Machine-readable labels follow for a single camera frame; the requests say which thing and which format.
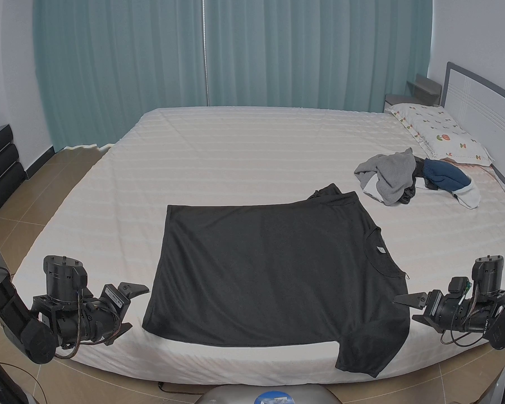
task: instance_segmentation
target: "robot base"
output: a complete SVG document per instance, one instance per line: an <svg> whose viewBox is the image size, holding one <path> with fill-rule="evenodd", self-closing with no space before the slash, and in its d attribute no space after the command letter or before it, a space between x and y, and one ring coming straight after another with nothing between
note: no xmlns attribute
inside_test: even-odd
<svg viewBox="0 0 505 404"><path fill-rule="evenodd" d="M204 394L196 404L340 404L340 401L320 385L225 385Z"/></svg>

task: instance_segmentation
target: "white sticker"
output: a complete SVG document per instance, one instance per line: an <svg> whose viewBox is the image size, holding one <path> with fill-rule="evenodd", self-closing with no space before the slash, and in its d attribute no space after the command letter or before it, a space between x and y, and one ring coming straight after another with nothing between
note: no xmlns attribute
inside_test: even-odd
<svg viewBox="0 0 505 404"><path fill-rule="evenodd" d="M120 298L118 298L112 290L110 290L108 287L105 287L105 293L109 296L110 299L114 301L114 304L116 304L119 308L123 306L123 303L121 302Z"/></svg>

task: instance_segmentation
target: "gray cloth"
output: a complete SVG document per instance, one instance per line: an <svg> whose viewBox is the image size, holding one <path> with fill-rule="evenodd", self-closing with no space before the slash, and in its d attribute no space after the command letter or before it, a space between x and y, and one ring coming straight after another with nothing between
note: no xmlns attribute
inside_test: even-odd
<svg viewBox="0 0 505 404"><path fill-rule="evenodd" d="M393 205L404 194L404 189L413 184L415 158L411 148L389 156L378 154L361 163L354 171L364 189L372 176L377 173L376 188L384 204Z"/></svg>

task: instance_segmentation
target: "white pillow with floral print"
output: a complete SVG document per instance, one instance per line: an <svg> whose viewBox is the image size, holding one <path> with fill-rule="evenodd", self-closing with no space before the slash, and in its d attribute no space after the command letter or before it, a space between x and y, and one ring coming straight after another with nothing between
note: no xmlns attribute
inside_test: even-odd
<svg viewBox="0 0 505 404"><path fill-rule="evenodd" d="M441 106L395 104L386 109L417 139L435 160L490 166L492 158Z"/></svg>

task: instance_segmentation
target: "teal curtain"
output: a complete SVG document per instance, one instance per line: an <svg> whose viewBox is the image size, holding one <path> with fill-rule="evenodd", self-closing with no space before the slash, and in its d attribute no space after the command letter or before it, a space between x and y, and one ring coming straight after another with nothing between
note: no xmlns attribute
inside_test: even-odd
<svg viewBox="0 0 505 404"><path fill-rule="evenodd" d="M33 29L56 150L114 143L155 108L207 105L202 0L34 0Z"/></svg>
<svg viewBox="0 0 505 404"><path fill-rule="evenodd" d="M432 0L205 0L210 105L382 111L426 75Z"/></svg>

